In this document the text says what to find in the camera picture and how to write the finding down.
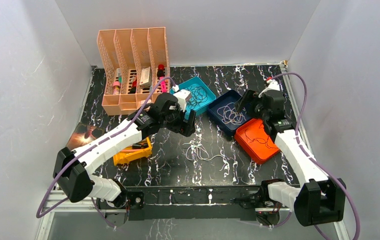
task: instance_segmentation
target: blue tray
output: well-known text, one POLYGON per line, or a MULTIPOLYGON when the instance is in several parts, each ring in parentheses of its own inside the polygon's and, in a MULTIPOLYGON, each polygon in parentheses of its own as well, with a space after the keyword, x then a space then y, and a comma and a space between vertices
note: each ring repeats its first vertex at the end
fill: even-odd
POLYGON ((246 115, 246 111, 242 111, 239 118, 234 119, 234 123, 230 122, 224 122, 223 116, 230 116, 230 112, 227 112, 224 114, 224 110, 232 110, 235 112, 234 104, 236 101, 238 101, 241 98, 241 95, 238 94, 238 92, 234 90, 229 90, 228 92, 224 93, 222 96, 218 97, 218 99, 214 100, 211 104, 209 104, 207 109, 207 115, 210 117, 211 120, 213 120, 219 128, 229 136, 234 136, 235 131, 237 128, 239 128, 241 125, 248 122, 251 117, 246 115))
POLYGON ((190 110, 196 111, 196 116, 204 113, 207 110, 207 106, 213 100, 216 99, 215 94, 209 89, 209 87, 204 84, 204 82, 197 76, 190 80, 181 83, 179 89, 186 89, 191 92, 191 99, 187 103, 187 108, 185 109, 185 118, 188 119, 190 116, 190 110))

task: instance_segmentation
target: tangled white cord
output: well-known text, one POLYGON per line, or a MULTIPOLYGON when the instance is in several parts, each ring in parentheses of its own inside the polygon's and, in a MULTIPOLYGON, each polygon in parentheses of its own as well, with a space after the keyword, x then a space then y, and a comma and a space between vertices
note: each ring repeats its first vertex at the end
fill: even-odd
POLYGON ((218 108, 216 112, 222 117, 221 121, 225 124, 240 125, 246 121, 246 117, 242 113, 236 112, 234 102, 218 108))
POLYGON ((194 161, 195 158, 198 158, 198 159, 203 160, 203 161, 210 161, 216 157, 224 158, 222 155, 219 155, 219 154, 209 158, 209 154, 207 153, 206 149, 201 144, 194 145, 193 141, 183 143, 183 145, 184 144, 191 144, 191 146, 189 146, 187 148, 187 151, 185 152, 185 157, 190 161, 194 161), (193 159, 188 157, 188 151, 189 150, 191 150, 191 152, 192 152, 191 154, 192 154, 193 159), (202 157, 202 153, 205 153, 207 155, 207 157, 202 157))

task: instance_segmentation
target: red-orange tray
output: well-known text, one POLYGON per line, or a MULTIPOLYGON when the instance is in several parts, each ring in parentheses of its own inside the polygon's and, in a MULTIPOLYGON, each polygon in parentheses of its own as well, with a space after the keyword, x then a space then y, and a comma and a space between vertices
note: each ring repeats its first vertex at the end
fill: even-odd
POLYGON ((260 119, 252 119, 239 127, 234 138, 257 164, 265 163, 280 151, 265 133, 260 119))

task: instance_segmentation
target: marble pattern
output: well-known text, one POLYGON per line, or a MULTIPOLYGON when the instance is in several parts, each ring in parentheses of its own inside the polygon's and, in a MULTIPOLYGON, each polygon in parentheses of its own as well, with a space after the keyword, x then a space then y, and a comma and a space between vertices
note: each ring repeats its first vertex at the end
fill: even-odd
MULTIPOLYGON (((231 89, 241 95, 247 89, 261 91, 265 88, 263 80, 280 73, 278 65, 171 67, 171 76, 177 84, 197 76, 217 97, 231 89)), ((286 113, 294 119, 282 79, 280 85, 287 99, 286 113)), ((108 116, 104 112, 101 106, 104 86, 104 69, 98 68, 93 74, 81 122, 109 131, 125 116, 108 116)), ((183 137, 161 129, 151 141, 151 157, 120 166, 114 166, 109 160, 95 174, 115 178, 125 186, 244 186, 259 185, 263 180, 275 178, 282 178, 290 184, 298 183, 281 153, 265 164, 256 164, 233 137, 225 136, 209 121, 206 113, 196 117, 196 133, 192 136, 183 137), (216 155, 219 156, 210 161, 202 160, 216 155)))

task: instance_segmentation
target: yellow bin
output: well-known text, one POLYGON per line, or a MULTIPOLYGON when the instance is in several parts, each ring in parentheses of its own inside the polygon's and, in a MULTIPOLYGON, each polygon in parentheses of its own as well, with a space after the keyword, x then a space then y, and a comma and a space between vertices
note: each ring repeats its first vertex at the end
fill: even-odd
MULTIPOLYGON (((128 164, 130 161, 134 161, 136 159, 140 158, 148 158, 152 154, 152 145, 150 143, 150 139, 146 137, 145 140, 141 141, 140 143, 145 144, 147 143, 149 147, 143 148, 141 150, 135 151, 135 152, 119 152, 115 156, 113 156, 113 163, 116 165, 118 164, 128 164)), ((126 147, 126 150, 131 150, 132 147, 126 147)))

